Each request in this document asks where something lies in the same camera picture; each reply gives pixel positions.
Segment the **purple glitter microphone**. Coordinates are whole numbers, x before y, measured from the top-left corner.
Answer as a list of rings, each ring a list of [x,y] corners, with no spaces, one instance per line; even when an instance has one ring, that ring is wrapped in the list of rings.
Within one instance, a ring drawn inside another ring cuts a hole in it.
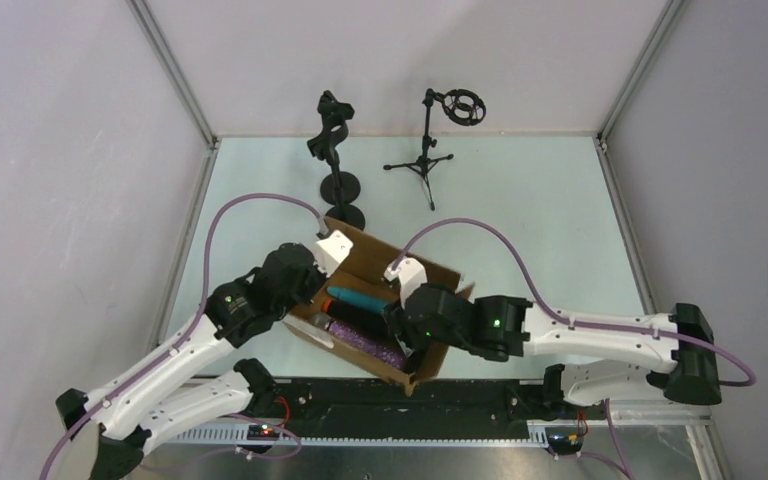
[[[335,338],[397,370],[404,371],[408,364],[407,357],[400,349],[391,346],[383,340],[374,339],[372,336],[363,333],[359,328],[334,319],[325,313],[313,315],[310,318],[310,322]]]

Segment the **black microphone orange end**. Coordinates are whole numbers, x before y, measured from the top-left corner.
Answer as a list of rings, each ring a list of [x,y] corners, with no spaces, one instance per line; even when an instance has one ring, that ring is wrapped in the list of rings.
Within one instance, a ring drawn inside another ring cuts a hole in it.
[[[334,319],[359,328],[374,339],[407,339],[407,330],[404,328],[401,317],[402,310],[395,302],[389,302],[382,314],[376,314],[339,300],[328,299],[323,303],[321,311]]]

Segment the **teal microphone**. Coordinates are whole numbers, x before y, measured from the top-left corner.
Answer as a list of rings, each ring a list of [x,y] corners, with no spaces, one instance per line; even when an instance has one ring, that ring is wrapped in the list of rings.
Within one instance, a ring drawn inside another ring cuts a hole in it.
[[[334,298],[362,310],[382,314],[389,302],[371,295],[367,295],[349,288],[329,286],[326,293]]]

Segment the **brown cardboard box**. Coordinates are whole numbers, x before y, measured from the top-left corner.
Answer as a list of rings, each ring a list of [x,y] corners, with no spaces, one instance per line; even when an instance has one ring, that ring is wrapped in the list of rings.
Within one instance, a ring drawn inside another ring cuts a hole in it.
[[[385,321],[398,289],[384,280],[400,249],[342,221],[325,224],[353,243],[348,258],[314,296],[283,323],[297,337],[373,376],[398,386],[410,397],[415,388],[437,377],[449,348],[430,342],[407,353]]]

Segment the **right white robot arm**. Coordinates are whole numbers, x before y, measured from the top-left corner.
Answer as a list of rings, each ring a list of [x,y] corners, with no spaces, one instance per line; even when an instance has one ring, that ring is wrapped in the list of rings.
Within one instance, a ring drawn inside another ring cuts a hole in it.
[[[722,401],[713,331],[701,309],[678,303],[667,314],[586,319],[546,312],[523,297],[473,301],[442,285],[423,284],[383,313],[389,334],[409,352],[442,344],[492,362],[512,357],[581,355],[592,363],[553,365],[544,374],[552,401],[589,406],[605,398],[660,391],[680,404]]]

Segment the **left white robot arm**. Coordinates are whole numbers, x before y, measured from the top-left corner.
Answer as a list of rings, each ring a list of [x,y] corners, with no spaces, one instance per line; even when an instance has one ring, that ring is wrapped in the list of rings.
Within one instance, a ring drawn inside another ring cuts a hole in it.
[[[284,243],[262,265],[216,287],[195,315],[129,370],[90,392],[69,389],[56,407],[69,440],[89,442],[87,479],[122,479],[157,447],[214,419],[275,402],[276,383],[256,359],[243,359],[214,380],[181,392],[196,373],[268,332],[315,294],[349,256],[339,232],[311,246]]]

